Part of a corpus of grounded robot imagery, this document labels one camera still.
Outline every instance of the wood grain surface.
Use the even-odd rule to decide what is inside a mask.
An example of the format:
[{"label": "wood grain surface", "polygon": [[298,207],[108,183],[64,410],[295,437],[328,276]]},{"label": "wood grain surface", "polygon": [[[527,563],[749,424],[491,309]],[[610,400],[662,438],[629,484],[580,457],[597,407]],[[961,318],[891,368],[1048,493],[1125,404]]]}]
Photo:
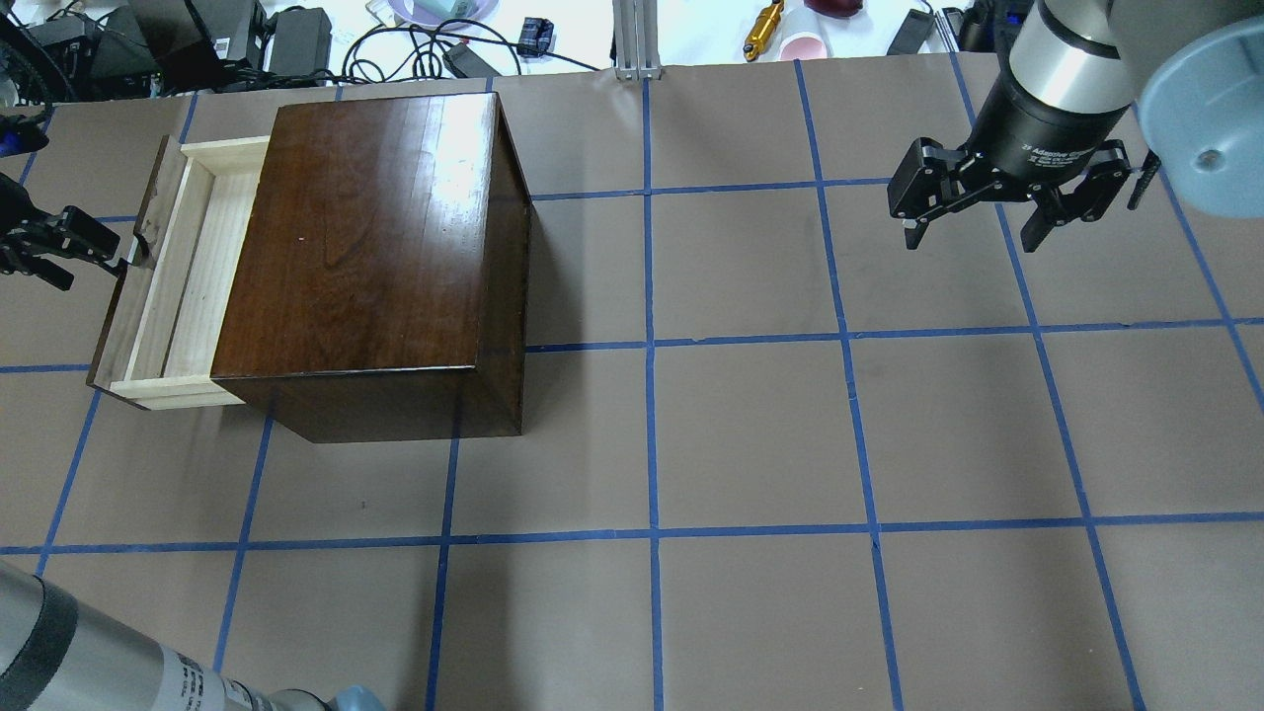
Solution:
[{"label": "wood grain surface", "polygon": [[212,378],[313,442],[514,434],[528,210],[494,95],[282,108]]}]

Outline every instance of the blue tape line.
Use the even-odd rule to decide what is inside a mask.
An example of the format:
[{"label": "blue tape line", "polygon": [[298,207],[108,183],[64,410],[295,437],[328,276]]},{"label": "blue tape line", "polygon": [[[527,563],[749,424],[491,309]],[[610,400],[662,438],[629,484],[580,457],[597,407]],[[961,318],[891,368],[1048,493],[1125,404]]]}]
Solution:
[{"label": "blue tape line", "polygon": [[961,71],[957,54],[948,54],[948,61],[952,62],[952,73],[957,77],[957,91],[961,92],[961,101],[966,105],[966,118],[969,120],[969,125],[975,125],[978,116],[975,115],[975,102],[969,100],[969,90],[966,89],[966,75]]},{"label": "blue tape line", "polygon": [[1040,326],[1044,333],[1086,333],[1086,331],[1111,331],[1111,330],[1167,330],[1167,329],[1205,329],[1225,325],[1216,319],[1192,319],[1188,321],[1138,321],[1135,324],[1066,324],[1055,326]]},{"label": "blue tape line", "polygon": [[[1197,514],[1127,514],[1093,516],[1097,526],[1154,526],[1181,524],[1226,524],[1264,521],[1264,511],[1221,511]],[[1002,531],[1023,529],[1060,529],[1085,525],[1083,517],[1060,519],[980,519],[952,521],[886,521],[882,533],[924,531]],[[441,545],[528,545],[535,543],[651,540],[676,538],[758,538],[793,535],[858,535],[870,533],[868,524],[789,524],[771,526],[681,526],[660,529],[589,529],[520,534],[412,535],[386,538],[341,538],[307,540],[252,540],[246,550],[355,550],[369,548],[430,548]],[[111,553],[215,553],[236,550],[235,541],[106,543],[57,544],[49,555],[90,555]],[[33,555],[40,545],[0,545],[0,555]]]},{"label": "blue tape line", "polygon": [[544,192],[532,195],[531,200],[544,202],[549,200],[594,200],[598,197],[632,197],[645,195],[645,190],[598,190],[594,192]]},{"label": "blue tape line", "polygon": [[973,326],[959,329],[906,329],[906,330],[860,330],[848,334],[852,340],[875,338],[953,338],[962,335],[1006,335],[1031,333],[1030,326]]},{"label": "blue tape line", "polygon": [[188,113],[185,114],[185,128],[179,129],[179,142],[186,143],[188,140],[188,129],[193,128],[193,111],[197,110],[197,95],[195,94],[188,100]]},{"label": "blue tape line", "polygon": [[696,192],[750,192],[755,190],[796,190],[817,187],[817,183],[806,180],[799,182],[751,182],[736,185],[691,185],[684,187],[655,187],[655,195],[691,195]]},{"label": "blue tape line", "polygon": [[236,550],[231,541],[176,541],[176,543],[105,543],[63,544],[49,549],[53,555],[87,555],[99,553],[211,553]]},{"label": "blue tape line", "polygon": [[1177,200],[1177,194],[1172,189],[1172,182],[1168,180],[1168,173],[1164,170],[1159,170],[1159,178],[1163,181],[1163,189],[1168,192],[1168,200],[1172,202],[1172,210],[1177,214],[1177,221],[1181,223],[1181,230],[1184,232],[1186,240],[1189,243],[1189,250],[1193,252],[1194,259],[1198,261],[1198,268],[1202,269],[1202,276],[1207,280],[1207,288],[1211,290],[1211,297],[1216,300],[1216,309],[1220,310],[1220,316],[1222,319],[1222,325],[1229,329],[1229,338],[1234,342],[1234,348],[1237,350],[1237,358],[1243,362],[1243,371],[1246,373],[1246,382],[1251,386],[1251,392],[1255,393],[1255,404],[1259,405],[1260,411],[1264,411],[1264,388],[1260,387],[1260,378],[1255,373],[1255,367],[1251,364],[1251,358],[1246,353],[1246,345],[1243,343],[1243,335],[1237,333],[1237,325],[1234,323],[1234,316],[1229,312],[1229,304],[1225,301],[1225,295],[1220,291],[1220,286],[1216,285],[1216,277],[1211,273],[1211,264],[1207,263],[1207,258],[1202,254],[1202,248],[1198,245],[1198,238],[1193,234],[1193,228],[1189,225],[1189,219],[1186,218],[1184,209],[1181,206],[1181,201]]},{"label": "blue tape line", "polygon": [[4,373],[81,373],[91,368],[87,363],[53,363],[47,366],[0,366]]},{"label": "blue tape line", "polygon": [[777,526],[694,526],[660,529],[659,538],[746,538],[770,535],[866,534],[868,524],[789,524]]},{"label": "blue tape line", "polygon": [[[1264,325],[1264,318],[1235,319],[1237,325]],[[1176,330],[1176,329],[1205,329],[1221,328],[1225,323],[1220,319],[1192,319],[1186,321],[1136,321],[1125,323],[1096,323],[1096,324],[1055,324],[1040,325],[1042,333],[1093,333],[1093,331],[1120,331],[1120,330]],[[847,334],[849,340],[868,339],[895,339],[895,338],[958,338],[971,335],[1007,335],[1030,334],[1030,325],[1012,326],[962,326],[942,329],[890,329],[890,330],[863,330]],[[691,345],[736,345],[747,343],[810,343],[841,340],[838,333],[787,333],[787,334],[760,334],[760,335],[713,335],[707,338],[660,338],[653,342],[655,348],[686,348]],[[623,350],[645,348],[643,340],[608,340],[592,343],[547,343],[528,345],[527,353],[566,353],[575,350]]]},{"label": "blue tape line", "polygon": [[844,337],[839,342],[843,350],[843,374],[847,381],[847,401],[852,414],[852,433],[856,438],[856,457],[861,472],[861,488],[865,493],[865,519],[870,533],[875,592],[877,595],[878,617],[882,626],[882,645],[886,649],[886,669],[891,684],[891,703],[895,711],[904,711],[900,665],[895,653],[895,630],[891,625],[891,603],[886,590],[886,564],[882,560],[881,525],[877,516],[877,504],[873,498],[873,482],[870,477],[868,450],[865,444],[865,425],[861,417],[860,395],[856,391],[856,371],[852,362],[851,339],[847,338],[847,312],[843,309],[842,288],[838,282],[834,237],[829,224],[829,205],[825,202],[825,183],[820,168],[820,145],[817,143],[817,127],[811,118],[808,82],[803,76],[803,63],[799,59],[794,61],[794,73],[799,83],[799,100],[803,104],[804,123],[808,128],[808,144],[811,148],[811,171],[817,181],[817,205],[820,210],[820,232],[824,239],[825,263],[829,267],[829,286],[834,297],[834,316],[838,320],[838,333]]},{"label": "blue tape line", "polygon": [[578,531],[538,531],[520,534],[469,534],[451,536],[453,545],[517,545],[523,543],[562,543],[571,540],[646,540],[651,529],[594,529]]},{"label": "blue tape line", "polygon": [[[44,135],[48,135],[48,127],[53,125],[53,116],[57,115],[57,106],[53,106],[48,113],[48,118],[44,119]],[[21,175],[18,176],[18,185],[27,185],[27,178],[30,177],[30,170],[35,167],[35,156],[39,152],[34,151],[30,156],[27,156],[27,163],[21,167]]]},{"label": "blue tape line", "polygon": [[843,185],[886,185],[891,178],[836,178],[822,181],[825,187],[839,187]]},{"label": "blue tape line", "polygon": [[790,333],[782,335],[715,335],[709,338],[667,338],[656,340],[656,348],[684,348],[690,345],[736,345],[743,343],[819,343],[842,340],[837,333]]},{"label": "blue tape line", "polygon": [[62,483],[62,493],[57,497],[57,507],[53,510],[53,520],[48,524],[48,535],[44,536],[44,547],[39,553],[39,563],[35,564],[35,574],[44,574],[48,566],[48,555],[57,540],[57,530],[62,526],[62,516],[66,515],[66,504],[71,500],[71,490],[75,487],[75,477],[78,476],[80,463],[83,461],[83,450],[87,448],[87,438],[92,431],[92,421],[96,420],[96,409],[101,404],[101,391],[92,391],[92,400],[87,405],[87,414],[83,416],[83,426],[80,429],[78,442],[75,444],[75,455],[71,457],[71,466],[66,471],[66,481]]},{"label": "blue tape line", "polygon": [[653,708],[662,711],[666,684],[662,671],[662,567],[657,538],[650,539],[650,644],[653,649]]},{"label": "blue tape line", "polygon": [[[957,62],[957,56],[949,53],[953,75],[957,77],[957,89],[961,91],[962,104],[971,125],[975,124],[975,106],[966,90],[966,77]],[[1097,529],[1093,525],[1092,509],[1088,505],[1088,492],[1085,490],[1083,477],[1079,472],[1079,462],[1076,458],[1076,448],[1071,442],[1071,429],[1067,426],[1067,416],[1062,409],[1062,399],[1058,395],[1058,383],[1053,377],[1053,367],[1049,363],[1049,353],[1044,345],[1044,337],[1040,330],[1040,320],[1036,318],[1035,305],[1031,301],[1031,292],[1028,290],[1026,276],[1023,273],[1023,263],[1019,261],[1018,249],[1014,245],[1014,234],[1010,232],[1010,223],[1005,218],[1005,211],[1000,204],[994,205],[996,218],[1001,224],[1001,233],[1005,237],[1005,250],[1014,268],[1014,278],[1023,297],[1023,309],[1026,311],[1028,323],[1031,326],[1031,339],[1035,342],[1036,356],[1040,359],[1040,369],[1044,373],[1045,386],[1049,391],[1049,402],[1053,406],[1054,419],[1058,423],[1058,434],[1062,436],[1062,447],[1067,457],[1067,467],[1071,471],[1071,479],[1076,488],[1076,498],[1079,501],[1079,514],[1085,520],[1085,531],[1088,536],[1088,548],[1092,550],[1093,566],[1097,569],[1097,579],[1101,583],[1102,598],[1106,603],[1106,615],[1110,617],[1111,631],[1115,635],[1115,646],[1119,649],[1120,662],[1124,665],[1124,678],[1127,682],[1127,691],[1133,698],[1135,711],[1145,711],[1145,701],[1141,697],[1141,687],[1136,678],[1136,669],[1133,665],[1133,655],[1127,648],[1127,638],[1124,635],[1124,622],[1119,615],[1119,606],[1115,602],[1115,590],[1110,582],[1110,573],[1106,569],[1106,558],[1102,554],[1101,541],[1097,539]]]},{"label": "blue tape line", "polygon": [[272,416],[263,420],[263,434],[259,436],[259,453],[254,461],[254,476],[250,477],[250,493],[245,500],[245,514],[241,516],[241,533],[238,535],[236,555],[233,558],[233,576],[229,578],[229,593],[224,601],[224,616],[220,619],[220,636],[215,643],[214,669],[224,668],[224,652],[229,646],[229,630],[233,628],[233,610],[236,607],[236,591],[241,584],[241,567],[245,563],[246,544],[250,543],[250,526],[254,524],[254,506],[259,501],[259,482],[263,479],[263,467],[268,461],[268,443],[272,440]]},{"label": "blue tape line", "polygon": [[313,540],[252,540],[246,550],[350,550],[363,548],[425,548],[442,545],[439,535],[387,538],[327,538]]},{"label": "blue tape line", "polygon": [[1168,524],[1237,524],[1264,521],[1264,511],[1220,511],[1207,514],[1131,514],[1093,516],[1098,526],[1152,526]]},{"label": "blue tape line", "polygon": [[[641,80],[641,148],[642,196],[645,228],[645,426],[646,473],[648,478],[650,530],[659,528],[659,430],[655,400],[655,338],[653,338],[653,159],[650,114],[650,80]],[[664,710],[662,681],[662,574],[659,564],[659,540],[650,540],[650,636],[653,658],[653,708]]]},{"label": "blue tape line", "polygon": [[[460,431],[454,431],[447,447],[447,483],[444,485],[444,525],[442,539],[451,540],[453,507],[456,500],[456,464],[460,458]],[[439,572],[435,576],[435,610],[430,626],[430,668],[426,674],[426,711],[435,711],[439,703],[439,658],[444,640],[444,610],[447,606],[447,560],[451,544],[439,547]]]},{"label": "blue tape line", "polygon": [[635,350],[645,348],[643,340],[607,340],[597,343],[550,343],[528,345],[527,353],[573,353],[575,350]]},{"label": "blue tape line", "polygon": [[901,521],[882,524],[882,533],[929,533],[929,531],[1005,531],[1026,529],[1068,529],[1083,526],[1085,520],[1076,519],[987,519],[980,521]]},{"label": "blue tape line", "polygon": [[[886,185],[891,178],[842,178],[822,181],[825,187],[847,185]],[[817,181],[744,182],[729,185],[685,185],[676,187],[646,187],[628,190],[595,190],[589,192],[542,192],[532,200],[593,200],[598,197],[631,197],[633,195],[694,195],[699,192],[751,192],[757,190],[799,190],[817,187]]]}]

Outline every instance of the red object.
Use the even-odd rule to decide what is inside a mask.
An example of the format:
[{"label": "red object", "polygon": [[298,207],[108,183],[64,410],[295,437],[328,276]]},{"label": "red object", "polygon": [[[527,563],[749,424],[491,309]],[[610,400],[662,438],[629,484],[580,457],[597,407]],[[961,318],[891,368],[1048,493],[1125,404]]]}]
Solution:
[{"label": "red object", "polygon": [[804,0],[804,5],[829,18],[849,18],[865,9],[865,0]]}]

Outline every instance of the gold cylindrical object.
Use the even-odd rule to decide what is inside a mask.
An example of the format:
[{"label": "gold cylindrical object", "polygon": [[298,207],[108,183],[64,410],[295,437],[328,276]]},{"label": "gold cylindrical object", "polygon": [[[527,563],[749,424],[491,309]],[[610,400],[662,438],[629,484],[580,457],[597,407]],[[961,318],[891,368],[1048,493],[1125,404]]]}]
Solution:
[{"label": "gold cylindrical object", "polygon": [[753,62],[769,48],[772,33],[781,24],[781,10],[785,0],[772,0],[772,4],[760,10],[760,16],[755,19],[755,27],[746,35],[746,44],[742,46],[742,56],[747,62]]}]

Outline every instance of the wooden cabinet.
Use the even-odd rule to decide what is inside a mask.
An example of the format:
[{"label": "wooden cabinet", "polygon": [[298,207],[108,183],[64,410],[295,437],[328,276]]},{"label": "wooden cabinet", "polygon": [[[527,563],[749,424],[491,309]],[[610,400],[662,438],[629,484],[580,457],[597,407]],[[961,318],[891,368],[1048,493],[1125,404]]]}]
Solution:
[{"label": "wooden cabinet", "polygon": [[246,402],[312,442],[517,434],[530,209],[489,94],[168,144],[137,225],[155,254],[120,277],[88,381]]}]

